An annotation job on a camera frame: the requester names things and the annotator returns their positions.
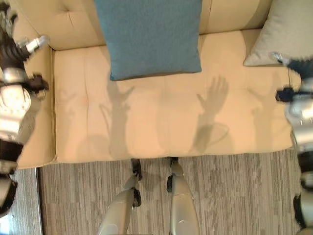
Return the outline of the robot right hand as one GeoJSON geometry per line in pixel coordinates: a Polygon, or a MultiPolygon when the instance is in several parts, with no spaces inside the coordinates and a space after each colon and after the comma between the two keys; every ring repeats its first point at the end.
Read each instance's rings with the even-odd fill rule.
{"type": "Polygon", "coordinates": [[[313,77],[313,57],[305,58],[292,58],[284,56],[278,52],[271,52],[271,58],[273,58],[279,64],[293,70],[300,75],[302,80],[313,77]]]}

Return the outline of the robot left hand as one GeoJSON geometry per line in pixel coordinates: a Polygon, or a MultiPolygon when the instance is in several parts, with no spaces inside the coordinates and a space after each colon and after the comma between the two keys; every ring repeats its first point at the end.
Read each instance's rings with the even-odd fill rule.
{"type": "Polygon", "coordinates": [[[11,11],[10,4],[0,2],[0,68],[24,69],[24,62],[38,49],[47,45],[49,37],[42,35],[24,45],[19,45],[13,38],[13,31],[18,14],[11,11]]]}

